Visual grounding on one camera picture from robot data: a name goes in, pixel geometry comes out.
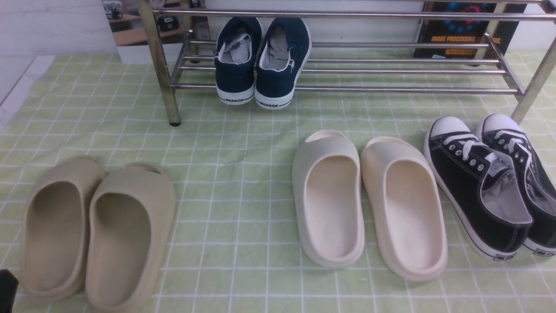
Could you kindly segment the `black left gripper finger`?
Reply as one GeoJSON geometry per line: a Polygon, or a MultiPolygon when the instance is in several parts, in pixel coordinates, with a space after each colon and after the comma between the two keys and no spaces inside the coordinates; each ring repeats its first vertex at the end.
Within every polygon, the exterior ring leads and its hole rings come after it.
{"type": "Polygon", "coordinates": [[[18,279],[7,269],[0,270],[0,312],[11,313],[15,302],[18,279]]]}

